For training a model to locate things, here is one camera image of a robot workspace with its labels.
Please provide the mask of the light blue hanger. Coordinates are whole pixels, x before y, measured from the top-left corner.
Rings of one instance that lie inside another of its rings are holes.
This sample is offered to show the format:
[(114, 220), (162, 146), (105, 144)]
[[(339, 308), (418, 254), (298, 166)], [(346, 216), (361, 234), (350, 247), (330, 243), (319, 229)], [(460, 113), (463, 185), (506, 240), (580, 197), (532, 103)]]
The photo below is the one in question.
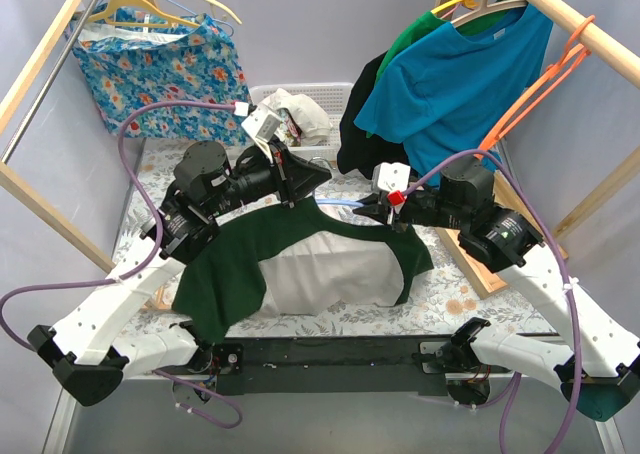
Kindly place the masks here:
[[(333, 173), (336, 168), (331, 164), (331, 162), (325, 158), (315, 156), (309, 160), (310, 163), (321, 165), (327, 168), (331, 173)], [(313, 198), (318, 205), (334, 205), (334, 206), (344, 206), (349, 208), (361, 208), (364, 206), (363, 203), (359, 201), (346, 200), (346, 199), (331, 199), (331, 198), (319, 198), (316, 196), (316, 191), (313, 191)]]

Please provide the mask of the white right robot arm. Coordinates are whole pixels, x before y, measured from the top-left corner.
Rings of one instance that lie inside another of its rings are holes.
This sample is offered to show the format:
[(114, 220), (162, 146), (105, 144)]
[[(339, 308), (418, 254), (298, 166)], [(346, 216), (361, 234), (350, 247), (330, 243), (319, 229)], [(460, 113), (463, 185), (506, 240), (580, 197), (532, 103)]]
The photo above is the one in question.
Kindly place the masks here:
[(471, 318), (422, 360), (444, 371), (499, 366), (562, 393), (571, 408), (604, 422), (639, 393), (639, 338), (609, 316), (569, 276), (559, 248), (541, 228), (495, 200), (489, 153), (463, 151), (441, 163), (438, 186), (410, 180), (402, 163), (373, 170), (372, 192), (355, 214), (383, 225), (456, 231), (462, 250), (523, 295), (564, 339), (554, 345)]

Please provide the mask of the blue t-shirt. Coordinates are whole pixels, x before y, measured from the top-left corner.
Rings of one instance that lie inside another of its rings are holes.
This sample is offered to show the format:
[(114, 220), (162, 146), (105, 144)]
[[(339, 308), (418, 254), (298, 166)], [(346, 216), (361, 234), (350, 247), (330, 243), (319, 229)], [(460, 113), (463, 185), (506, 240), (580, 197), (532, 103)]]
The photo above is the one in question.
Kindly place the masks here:
[(553, 23), (534, 6), (465, 36), (446, 23), (393, 58), (355, 118), (424, 175), (480, 145), (538, 79)]

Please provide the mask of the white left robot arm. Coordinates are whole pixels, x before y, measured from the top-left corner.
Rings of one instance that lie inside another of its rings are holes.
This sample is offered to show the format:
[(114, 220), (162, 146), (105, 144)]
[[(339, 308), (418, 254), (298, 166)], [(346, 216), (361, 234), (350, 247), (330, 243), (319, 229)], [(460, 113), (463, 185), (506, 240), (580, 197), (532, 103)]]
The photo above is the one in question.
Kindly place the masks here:
[(35, 326), (27, 336), (67, 393), (88, 407), (129, 377), (171, 366), (200, 374), (211, 366), (212, 345), (189, 321), (133, 339), (121, 331), (219, 235), (219, 216), (270, 194), (290, 199), (290, 157), (278, 140), (247, 148), (234, 164), (218, 142), (198, 142), (186, 150), (125, 258), (72, 312), (52, 326)]

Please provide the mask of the white floral print t-shirt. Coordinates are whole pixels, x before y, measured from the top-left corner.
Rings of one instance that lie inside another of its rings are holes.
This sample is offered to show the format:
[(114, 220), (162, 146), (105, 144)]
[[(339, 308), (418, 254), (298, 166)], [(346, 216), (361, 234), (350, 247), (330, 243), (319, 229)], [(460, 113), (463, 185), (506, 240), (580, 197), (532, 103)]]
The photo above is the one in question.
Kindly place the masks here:
[(278, 88), (260, 104), (282, 119), (276, 134), (289, 147), (311, 147), (329, 139), (333, 125), (329, 115), (306, 94), (291, 94)]

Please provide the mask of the green and grey raglan shirt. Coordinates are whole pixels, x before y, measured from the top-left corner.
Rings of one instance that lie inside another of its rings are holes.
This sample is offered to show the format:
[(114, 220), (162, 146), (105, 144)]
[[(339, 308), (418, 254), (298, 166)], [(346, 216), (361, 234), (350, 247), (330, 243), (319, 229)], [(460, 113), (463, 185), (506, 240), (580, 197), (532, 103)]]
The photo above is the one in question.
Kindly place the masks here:
[(432, 267), (413, 228), (344, 222), (307, 198), (224, 223), (182, 272), (171, 308), (219, 343), (252, 316), (318, 315), (338, 302), (401, 305)]

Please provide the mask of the orange plastic hanger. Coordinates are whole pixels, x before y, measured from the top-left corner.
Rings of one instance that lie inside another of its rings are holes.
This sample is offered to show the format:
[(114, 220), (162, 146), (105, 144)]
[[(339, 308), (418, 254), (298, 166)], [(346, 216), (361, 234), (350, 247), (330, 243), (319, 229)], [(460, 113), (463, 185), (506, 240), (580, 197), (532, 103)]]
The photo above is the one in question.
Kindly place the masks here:
[(550, 64), (497, 121), (480, 143), (480, 150), (489, 151), (494, 148), (591, 55), (590, 49), (579, 42), (578, 38), (595, 19), (595, 15), (590, 15), (576, 28), (566, 42), (561, 57)]

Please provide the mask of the beige wooden hanger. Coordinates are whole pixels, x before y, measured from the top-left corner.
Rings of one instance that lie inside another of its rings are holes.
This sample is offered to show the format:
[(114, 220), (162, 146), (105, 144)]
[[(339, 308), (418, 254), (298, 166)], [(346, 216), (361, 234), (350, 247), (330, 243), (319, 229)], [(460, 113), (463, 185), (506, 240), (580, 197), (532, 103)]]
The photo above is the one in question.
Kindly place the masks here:
[(526, 8), (527, 0), (503, 0), (490, 3), (489, 0), (479, 0), (478, 5), (470, 12), (451, 20), (454, 28), (459, 28), (473, 20), (484, 17), (486, 15), (503, 12), (511, 9)]

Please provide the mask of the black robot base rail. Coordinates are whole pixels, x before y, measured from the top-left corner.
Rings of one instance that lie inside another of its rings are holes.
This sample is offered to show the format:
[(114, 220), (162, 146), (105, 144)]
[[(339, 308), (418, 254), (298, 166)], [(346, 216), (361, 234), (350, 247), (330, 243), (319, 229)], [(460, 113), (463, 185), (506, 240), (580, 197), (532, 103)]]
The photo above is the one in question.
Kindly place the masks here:
[(483, 404), (495, 368), (448, 370), (442, 336), (235, 338), (209, 349), (223, 395), (406, 392)]

